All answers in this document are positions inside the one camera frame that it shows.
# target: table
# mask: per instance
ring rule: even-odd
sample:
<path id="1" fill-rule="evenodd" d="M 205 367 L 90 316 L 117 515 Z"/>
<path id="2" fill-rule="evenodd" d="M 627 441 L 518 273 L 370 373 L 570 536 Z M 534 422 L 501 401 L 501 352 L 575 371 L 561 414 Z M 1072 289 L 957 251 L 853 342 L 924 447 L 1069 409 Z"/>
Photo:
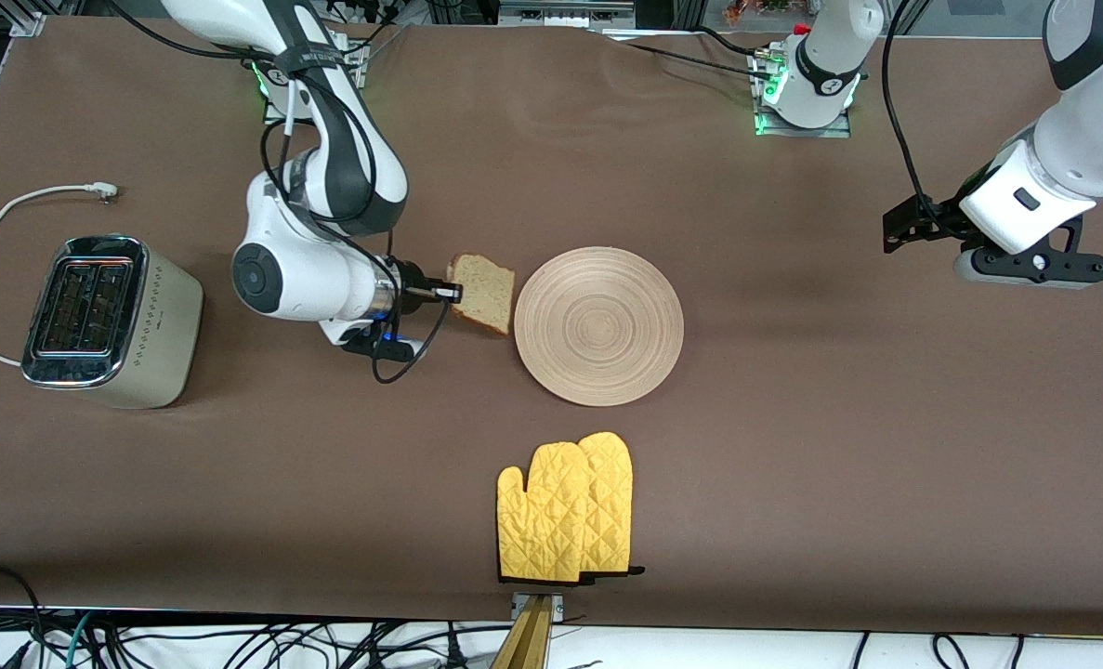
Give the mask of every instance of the table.
<path id="1" fill-rule="evenodd" d="M 737 63 L 707 39 L 647 43 Z M 892 77 L 939 198 L 1057 97 L 1032 41 L 911 39 Z M 640 253 L 686 314 L 673 376 L 631 406 L 569 406 L 512 341 L 450 322 L 375 386 L 229 287 L 263 130 L 249 73 L 50 19 L 0 80 L 0 204 L 64 182 L 127 194 L 3 224 L 0 350 L 78 234 L 133 234 L 207 298 L 168 410 L 0 365 L 0 563 L 44 601 L 496 618 L 516 590 L 496 581 L 496 474 L 611 429 L 647 571 L 569 593 L 589 623 L 1103 632 L 1103 284 L 970 284 L 946 241 L 881 255 L 911 185 L 878 79 L 849 140 L 756 137 L 735 74 L 572 29 L 432 26 L 374 58 L 365 98 L 410 174 L 400 258 L 482 252 L 522 284 L 572 247 Z M 1103 253 L 1103 204 L 1085 247 Z"/>

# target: wooden plate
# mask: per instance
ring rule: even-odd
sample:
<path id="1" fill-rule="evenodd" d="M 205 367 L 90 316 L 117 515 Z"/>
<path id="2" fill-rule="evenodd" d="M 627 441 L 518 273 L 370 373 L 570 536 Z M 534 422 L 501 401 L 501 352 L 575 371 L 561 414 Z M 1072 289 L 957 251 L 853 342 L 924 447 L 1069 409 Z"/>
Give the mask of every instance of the wooden plate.
<path id="1" fill-rule="evenodd" d="M 580 406 L 622 406 L 675 368 L 683 309 L 643 258 L 589 246 L 553 258 L 517 298 L 514 338 L 535 380 Z"/>

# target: quilted oven mitt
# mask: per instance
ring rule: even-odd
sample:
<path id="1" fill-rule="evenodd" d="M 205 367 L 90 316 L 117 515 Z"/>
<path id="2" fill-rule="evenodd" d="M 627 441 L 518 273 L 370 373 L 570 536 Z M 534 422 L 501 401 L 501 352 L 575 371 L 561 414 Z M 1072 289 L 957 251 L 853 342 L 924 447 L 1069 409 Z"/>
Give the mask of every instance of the quilted oven mitt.
<path id="1" fill-rule="evenodd" d="M 590 479 L 583 450 L 566 441 L 535 450 L 525 489 L 516 466 L 497 476 L 497 560 L 503 579 L 580 580 Z"/>
<path id="2" fill-rule="evenodd" d="M 590 584 L 640 574 L 629 567 L 633 466 L 622 438 L 599 432 L 539 446 L 526 489 L 522 471 L 497 477 L 501 579 Z"/>
<path id="3" fill-rule="evenodd" d="M 580 571 L 627 574 L 629 526 L 633 516 L 633 465 L 629 449 L 613 432 L 580 440 L 592 478 L 585 514 L 585 549 Z"/>

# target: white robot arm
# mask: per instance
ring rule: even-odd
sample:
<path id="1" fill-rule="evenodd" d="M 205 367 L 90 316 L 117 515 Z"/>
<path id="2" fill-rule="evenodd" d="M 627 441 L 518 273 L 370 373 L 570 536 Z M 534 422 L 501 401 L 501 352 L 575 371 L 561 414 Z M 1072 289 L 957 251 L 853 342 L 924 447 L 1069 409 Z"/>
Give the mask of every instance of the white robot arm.
<path id="1" fill-rule="evenodd" d="M 1078 252 L 1082 213 L 1103 199 L 1103 0 L 1053 0 L 1043 43 L 1060 100 L 1018 132 L 954 199 L 918 196 L 886 216 L 886 251 L 956 237 L 964 279 L 1086 288 L 1103 258 Z M 1064 249 L 1047 235 L 1069 231 Z"/>
<path id="2" fill-rule="evenodd" d="M 249 224 L 233 256 L 233 284 L 254 311 L 317 322 L 345 350 L 411 362 L 418 342 L 398 317 L 422 302 L 461 298 L 414 263 L 365 252 L 351 237 L 388 233 L 406 205 L 407 179 L 309 0 L 162 0 L 201 39 L 254 47 L 292 77 L 321 143 L 246 192 Z"/>

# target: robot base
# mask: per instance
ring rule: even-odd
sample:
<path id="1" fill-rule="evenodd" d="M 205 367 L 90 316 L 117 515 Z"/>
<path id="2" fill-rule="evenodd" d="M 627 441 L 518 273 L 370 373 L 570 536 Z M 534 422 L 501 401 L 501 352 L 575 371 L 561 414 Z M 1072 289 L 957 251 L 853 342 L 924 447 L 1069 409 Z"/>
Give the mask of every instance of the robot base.
<path id="1" fill-rule="evenodd" d="M 795 127 L 785 122 L 778 111 L 764 102 L 770 88 L 777 86 L 783 67 L 784 45 L 782 42 L 771 42 L 770 47 L 759 51 L 756 56 L 746 56 L 750 72 L 764 72 L 775 79 L 761 80 L 750 77 L 750 90 L 753 94 L 753 127 L 758 134 L 780 134 L 781 137 L 826 137 L 826 139 L 848 139 L 852 129 L 848 127 L 848 111 L 840 111 L 839 117 L 829 126 L 820 128 Z"/>

